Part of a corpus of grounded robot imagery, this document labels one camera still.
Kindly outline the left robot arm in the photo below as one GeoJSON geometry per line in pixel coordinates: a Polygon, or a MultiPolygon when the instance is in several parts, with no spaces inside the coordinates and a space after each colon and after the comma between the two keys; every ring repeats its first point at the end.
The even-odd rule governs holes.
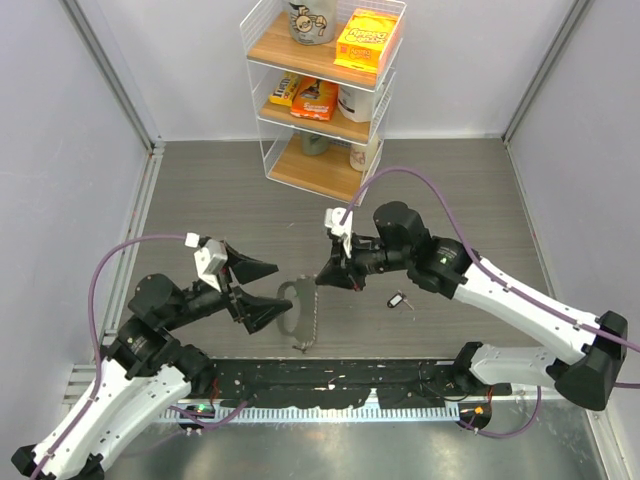
{"type": "Polygon", "coordinates": [[[221,311],[248,333],[291,309],[287,299],[252,296],[242,287],[278,272],[225,241],[188,233],[197,279],[178,287],[168,276],[145,276],[128,304],[131,317],[112,343],[94,346],[96,372],[80,399],[40,443],[20,447],[11,461],[30,479],[101,479],[123,449],[161,412],[188,396],[215,391],[212,359],[183,345],[173,331],[221,311]]]}

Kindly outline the key with black tag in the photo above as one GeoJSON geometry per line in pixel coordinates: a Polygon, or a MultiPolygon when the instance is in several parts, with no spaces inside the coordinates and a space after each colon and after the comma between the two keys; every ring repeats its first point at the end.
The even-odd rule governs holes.
{"type": "Polygon", "coordinates": [[[414,311],[414,307],[410,304],[410,302],[408,301],[407,296],[401,292],[401,291],[397,291],[388,301],[387,301],[387,307],[390,309],[395,309],[398,308],[399,306],[404,305],[405,307],[409,308],[410,310],[414,311]]]}

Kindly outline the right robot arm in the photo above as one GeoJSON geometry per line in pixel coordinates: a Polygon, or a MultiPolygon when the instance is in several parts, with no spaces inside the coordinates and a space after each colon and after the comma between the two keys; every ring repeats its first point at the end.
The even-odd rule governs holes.
{"type": "Polygon", "coordinates": [[[361,291],[369,275],[403,271],[420,289],[476,307],[537,341],[528,348],[466,343],[452,370],[459,391],[525,384],[552,388],[587,410],[605,409],[627,354],[623,316],[575,309],[527,286],[461,242],[432,235],[403,202],[377,208],[375,237],[354,233],[352,220],[344,208],[326,210],[332,247],[318,285],[361,291]]]}

